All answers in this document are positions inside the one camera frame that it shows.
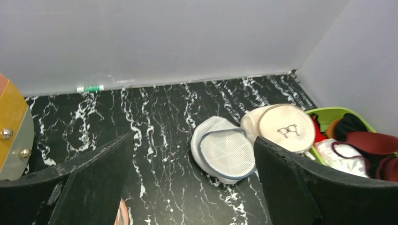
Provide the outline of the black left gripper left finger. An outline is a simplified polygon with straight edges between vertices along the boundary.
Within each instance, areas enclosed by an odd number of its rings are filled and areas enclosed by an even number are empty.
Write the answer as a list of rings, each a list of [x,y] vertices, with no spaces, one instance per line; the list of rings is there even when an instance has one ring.
[[[0,182],[3,225],[112,225],[132,161],[131,133],[47,169]]]

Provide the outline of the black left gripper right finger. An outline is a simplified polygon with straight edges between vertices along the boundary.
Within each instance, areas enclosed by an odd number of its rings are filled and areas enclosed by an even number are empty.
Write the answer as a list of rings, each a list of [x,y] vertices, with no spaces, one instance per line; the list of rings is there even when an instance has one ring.
[[[261,136],[253,150],[273,224],[397,224],[397,183],[341,172]]]

